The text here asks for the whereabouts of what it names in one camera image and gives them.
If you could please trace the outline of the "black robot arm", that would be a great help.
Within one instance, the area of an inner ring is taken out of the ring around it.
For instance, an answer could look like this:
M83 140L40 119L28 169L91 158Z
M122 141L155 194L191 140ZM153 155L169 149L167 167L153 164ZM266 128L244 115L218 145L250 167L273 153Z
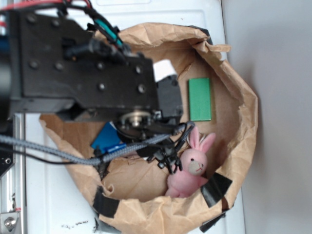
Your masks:
M98 166L154 147L160 168L182 169L169 137L181 130L177 74L167 59L152 62L117 36L96 39L75 21L36 13L33 7L2 10L0 130L17 113L56 114L69 122L110 122L123 144L96 146L91 159L1 136L1 143L47 152L68 164Z

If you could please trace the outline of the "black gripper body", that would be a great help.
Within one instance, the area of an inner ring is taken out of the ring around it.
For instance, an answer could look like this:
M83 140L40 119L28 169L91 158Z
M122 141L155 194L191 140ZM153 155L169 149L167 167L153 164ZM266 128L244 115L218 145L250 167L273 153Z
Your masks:
M134 110L122 115L115 123L117 135L129 147L136 147L140 157L148 162L156 159L158 167L167 168L170 174L182 170L177 157L181 139L174 143L170 139L177 134L183 124L183 105L180 87L175 75L156 83L158 108L154 110Z

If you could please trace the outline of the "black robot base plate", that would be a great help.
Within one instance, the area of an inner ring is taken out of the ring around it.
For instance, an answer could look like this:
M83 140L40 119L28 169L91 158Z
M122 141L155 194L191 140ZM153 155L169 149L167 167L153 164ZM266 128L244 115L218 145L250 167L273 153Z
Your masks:
M14 152L12 146L0 145L0 177L3 176L15 164Z

